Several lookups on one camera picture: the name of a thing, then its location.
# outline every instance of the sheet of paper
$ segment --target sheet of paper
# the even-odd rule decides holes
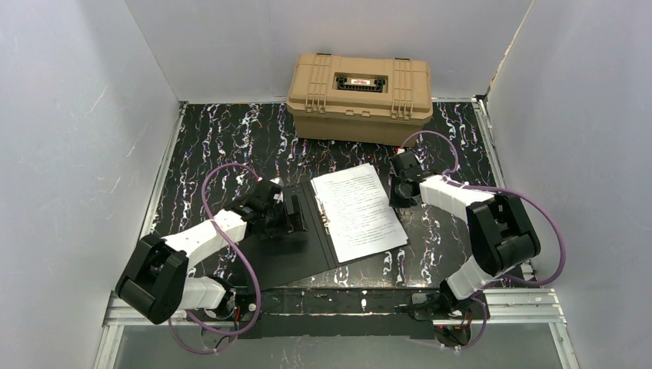
[[[313,179],[340,262],[407,244],[373,166],[359,165]]]

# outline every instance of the toolbox lid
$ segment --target toolbox lid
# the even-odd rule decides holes
[[[295,115],[422,125],[432,116],[430,67],[410,59],[303,54],[287,104]]]

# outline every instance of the marble tabletop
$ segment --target marble tabletop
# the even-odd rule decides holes
[[[453,141],[460,155],[458,181],[495,185],[476,115],[469,102],[434,104],[425,129]],[[453,165],[448,145],[433,135],[417,140],[414,150],[427,168],[443,171]],[[188,105],[165,178],[152,225],[160,235],[174,234],[205,220],[201,183],[217,166],[237,162],[264,178],[285,184],[370,163],[388,187],[389,158],[395,148],[345,141],[296,137],[284,104]],[[254,179],[240,169],[219,173],[208,189],[213,212],[247,191]],[[292,282],[290,288],[426,288],[436,287],[470,256],[465,224],[427,205],[401,210],[401,223],[411,244],[332,271]],[[241,262],[230,249],[207,258],[196,275],[213,274],[243,282]]]

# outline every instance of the tan toolbox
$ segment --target tan toolbox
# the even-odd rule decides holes
[[[300,138],[398,146],[432,117],[430,67],[409,59],[303,54],[287,103]]]

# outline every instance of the white wall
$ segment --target white wall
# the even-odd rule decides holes
[[[191,102],[285,96],[302,52],[424,59],[432,93],[483,94],[531,0],[127,0]]]
[[[566,235],[553,287],[585,368],[650,367],[651,19],[647,0],[538,1],[489,93],[507,184]]]
[[[2,367],[88,368],[178,103],[124,2],[0,5]]]

